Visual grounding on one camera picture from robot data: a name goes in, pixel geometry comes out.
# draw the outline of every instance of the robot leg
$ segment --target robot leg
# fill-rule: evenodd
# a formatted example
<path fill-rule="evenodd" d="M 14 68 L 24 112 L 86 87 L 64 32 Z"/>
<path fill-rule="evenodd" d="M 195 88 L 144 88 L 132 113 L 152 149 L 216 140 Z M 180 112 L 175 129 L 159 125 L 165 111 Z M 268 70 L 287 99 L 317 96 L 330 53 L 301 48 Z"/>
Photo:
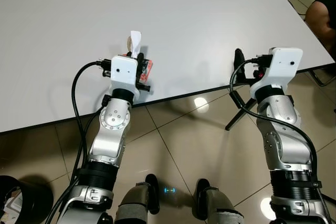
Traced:
<path fill-rule="evenodd" d="M 209 224 L 243 224 L 244 217 L 235 210 L 231 201 L 206 179 L 197 183 L 197 215 Z"/>
<path fill-rule="evenodd" d="M 115 224 L 147 223 L 147 213 L 157 214 L 159 205 L 159 186 L 153 174 L 146 177 L 145 182 L 137 183 L 130 189 L 119 205 Z"/>

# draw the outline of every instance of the grout line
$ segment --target grout line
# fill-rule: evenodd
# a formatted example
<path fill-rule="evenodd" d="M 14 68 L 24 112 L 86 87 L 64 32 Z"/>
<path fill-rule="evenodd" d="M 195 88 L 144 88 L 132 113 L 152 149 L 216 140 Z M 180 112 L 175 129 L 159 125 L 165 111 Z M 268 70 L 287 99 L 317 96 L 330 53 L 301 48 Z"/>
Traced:
<path fill-rule="evenodd" d="M 297 0 L 299 1 L 302 5 L 304 5 L 306 8 L 309 8 L 309 6 L 305 5 L 303 2 L 301 2 L 300 0 Z"/>
<path fill-rule="evenodd" d="M 209 101 L 207 104 L 210 104 L 210 103 L 212 103 L 213 101 L 216 101 L 216 100 L 218 100 L 219 98 L 222 98 L 222 97 L 224 97 L 224 96 L 226 96 L 226 95 L 228 95 L 229 93 L 227 93 L 227 94 L 224 94 L 224 95 L 222 95 L 222 96 L 220 96 L 220 97 L 218 97 L 218 98 L 216 98 L 216 99 L 214 99 L 214 100 L 212 100 L 212 101 Z M 185 116 L 185 115 L 187 115 L 187 114 L 190 114 L 191 112 L 193 112 L 193 111 L 195 111 L 195 110 L 197 110 L 197 109 L 199 109 L 199 108 L 201 108 L 201 107 L 203 107 L 204 105 L 202 105 L 202 106 L 199 106 L 199 107 L 197 107 L 197 108 L 195 108 L 195 109 L 193 109 L 193 110 L 191 110 L 191 111 L 189 111 L 189 112 L 187 112 L 187 113 L 185 113 L 185 114 L 183 114 L 183 115 L 181 115 L 181 116 L 179 116 L 179 117 L 177 117 L 177 118 L 175 118 L 175 119 L 173 119 L 173 120 L 171 120 L 171 121 L 169 121 L 169 122 L 167 122 L 167 123 L 165 123 L 165 124 L 162 124 L 161 126 L 159 126 L 157 129 L 159 129 L 159 128 L 161 128 L 161 127 L 163 127 L 163 126 L 165 126 L 165 125 L 167 125 L 167 124 L 169 124 L 169 123 L 171 123 L 171 122 L 173 122 L 173 121 L 175 121 L 175 120 L 177 120 L 177 119 L 179 119 L 179 118 L 181 118 L 181 117 L 183 117 L 183 116 Z"/>
<path fill-rule="evenodd" d="M 328 145 L 332 144 L 335 141 L 336 139 L 334 139 L 333 141 L 331 141 L 329 144 L 325 145 L 324 147 L 320 148 L 318 151 L 316 151 L 316 153 L 319 153 L 321 150 L 323 150 L 324 148 L 326 148 Z"/>
<path fill-rule="evenodd" d="M 145 133 L 145 134 L 143 134 L 143 135 L 141 135 L 141 136 L 138 136 L 137 138 L 133 139 L 132 141 L 126 143 L 126 145 L 128 145 L 129 143 L 132 143 L 132 142 L 135 141 L 135 140 L 138 140 L 139 138 L 141 138 L 141 137 L 143 137 L 143 136 L 145 136 L 145 135 L 147 135 L 147 134 L 149 134 L 149 133 L 151 133 L 151 132 L 153 132 L 153 131 L 155 131 L 155 130 L 157 130 L 157 129 L 158 129 L 158 128 L 155 128 L 155 129 L 153 129 L 153 130 L 151 130 L 151 131 L 148 131 L 147 133 Z"/>
<path fill-rule="evenodd" d="M 151 113 L 149 112 L 149 110 L 148 110 L 147 106 L 145 106 L 145 108 L 146 108 L 146 110 L 147 110 L 147 112 L 148 112 L 149 116 L 151 117 L 151 119 L 152 119 L 152 121 L 153 121 L 153 123 L 154 123 L 154 125 L 155 125 L 155 128 L 157 129 L 158 127 L 157 127 L 156 123 L 154 122 L 154 119 L 153 119 L 153 117 L 152 117 Z"/>
<path fill-rule="evenodd" d="M 175 166 L 176 166 L 176 168 L 177 168 L 177 170 L 178 170 L 178 172 L 179 172 L 179 174 L 180 174 L 180 176 L 181 176 L 181 178 L 182 178 L 182 180 L 183 180 L 185 186 L 187 187 L 187 189 L 188 189 L 188 191 L 189 191 L 189 193 L 190 193 L 190 195 L 191 195 L 193 201 L 196 203 L 196 201 L 195 201 L 195 199 L 194 199 L 194 197 L 193 197 L 193 195 L 192 195 L 192 193 L 191 193 L 191 191 L 190 191 L 190 189 L 189 189 L 189 187 L 188 187 L 186 181 L 184 180 L 184 177 L 182 176 L 182 173 L 181 173 L 179 167 L 177 166 L 177 163 L 175 162 L 175 160 L 174 160 L 174 158 L 173 158 L 173 155 L 172 155 L 171 152 L 169 151 L 168 146 L 166 145 L 166 143 L 165 143 L 165 141 L 164 141 L 164 139 L 163 139 L 163 137 L 162 137 L 162 135 L 161 135 L 161 132 L 160 132 L 159 130 L 157 130 L 157 131 L 158 131 L 158 133 L 159 133 L 159 135 L 160 135 L 160 137 L 161 137 L 161 139 L 162 139 L 162 141 L 163 141 L 163 144 L 166 146 L 167 151 L 168 151 L 169 155 L 171 156 L 171 158 L 172 158 L 172 160 L 173 160 L 173 162 L 174 162 L 174 164 L 175 164 Z"/>
<path fill-rule="evenodd" d="M 63 174 L 62 176 L 59 176 L 59 177 L 53 179 L 52 181 L 49 181 L 47 184 L 49 184 L 49 183 L 51 183 L 51 182 L 53 182 L 53 181 L 55 181 L 55 180 L 57 180 L 57 179 L 59 179 L 59 178 L 62 178 L 63 176 L 65 176 L 65 175 L 67 175 L 67 174 L 68 174 L 68 173 L 65 173 L 65 174 Z"/>
<path fill-rule="evenodd" d="M 54 128 L 55 128 L 55 132 L 56 132 L 56 136 L 57 136 L 57 140 L 58 140 L 59 148 L 61 149 L 61 153 L 62 153 L 62 157 L 63 157 L 63 162 L 64 162 L 65 170 L 67 171 L 67 174 L 68 174 L 67 165 L 66 165 L 66 163 L 65 163 L 65 158 L 64 158 L 64 154 L 63 154 L 63 150 L 62 150 L 61 142 L 59 141 L 58 132 L 57 132 L 57 129 L 56 129 L 56 125 L 55 125 L 55 124 L 54 124 Z"/>
<path fill-rule="evenodd" d="M 263 186 L 261 189 L 257 190 L 256 192 L 254 192 L 253 194 L 251 194 L 250 196 L 248 196 L 247 198 L 243 199 L 241 202 L 237 203 L 234 207 L 238 206 L 239 204 L 243 203 L 245 200 L 247 200 L 248 198 L 252 197 L 254 194 L 257 194 L 258 192 L 260 192 L 261 190 L 263 190 L 265 187 L 267 187 L 268 185 L 270 185 L 271 183 L 268 183 L 266 186 Z"/>

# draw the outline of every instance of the person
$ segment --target person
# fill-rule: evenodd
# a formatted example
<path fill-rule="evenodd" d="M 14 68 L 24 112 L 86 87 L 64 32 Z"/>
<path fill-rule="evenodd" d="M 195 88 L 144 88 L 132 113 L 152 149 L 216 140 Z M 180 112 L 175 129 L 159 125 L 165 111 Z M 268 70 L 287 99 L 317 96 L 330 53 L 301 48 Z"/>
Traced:
<path fill-rule="evenodd" d="M 336 0 L 315 0 L 305 21 L 336 61 Z"/>

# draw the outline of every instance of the tile floor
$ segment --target tile floor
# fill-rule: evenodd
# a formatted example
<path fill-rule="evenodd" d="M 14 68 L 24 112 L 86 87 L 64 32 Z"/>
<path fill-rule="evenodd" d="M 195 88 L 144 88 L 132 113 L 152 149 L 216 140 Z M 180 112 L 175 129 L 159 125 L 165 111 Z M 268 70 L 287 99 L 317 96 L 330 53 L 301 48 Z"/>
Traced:
<path fill-rule="evenodd" d="M 314 0 L 289 1 L 304 14 Z M 327 78 L 323 71 L 318 74 Z M 248 99 L 247 87 L 239 88 L 239 92 Z M 302 115 L 302 128 L 318 151 L 323 192 L 335 198 L 336 82 L 321 88 L 302 73 L 291 82 L 288 93 Z M 196 98 L 204 98 L 207 104 L 195 102 Z M 192 214 L 192 195 L 201 177 L 227 194 L 245 215 L 246 223 L 269 223 L 260 211 L 261 201 L 272 194 L 261 135 L 255 119 L 249 116 L 230 132 L 224 131 L 236 112 L 227 90 L 133 109 L 109 213 L 115 215 L 118 203 L 136 182 L 155 173 L 161 187 L 175 187 L 176 193 L 161 194 L 161 212 L 149 215 L 149 223 L 204 223 Z M 89 143 L 97 127 L 98 122 L 94 121 L 88 133 Z M 0 175 L 19 179 L 37 175 L 50 184 L 57 198 L 68 186 L 78 143 L 75 121 L 2 135 Z M 335 209 L 330 207 L 330 211 L 335 218 Z"/>

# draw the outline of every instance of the chair leg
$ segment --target chair leg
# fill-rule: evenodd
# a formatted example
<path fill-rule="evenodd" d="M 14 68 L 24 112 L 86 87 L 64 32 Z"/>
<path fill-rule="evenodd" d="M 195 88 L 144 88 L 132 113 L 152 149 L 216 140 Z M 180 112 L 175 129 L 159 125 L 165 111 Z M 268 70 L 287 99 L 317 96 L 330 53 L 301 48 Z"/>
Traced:
<path fill-rule="evenodd" d="M 333 80 L 336 79 L 336 76 L 332 77 L 329 81 L 327 82 L 322 82 L 320 78 L 316 75 L 316 73 L 313 70 L 309 71 L 310 75 L 313 77 L 314 81 L 317 83 L 318 86 L 320 87 L 325 87 L 328 84 L 330 84 Z"/>

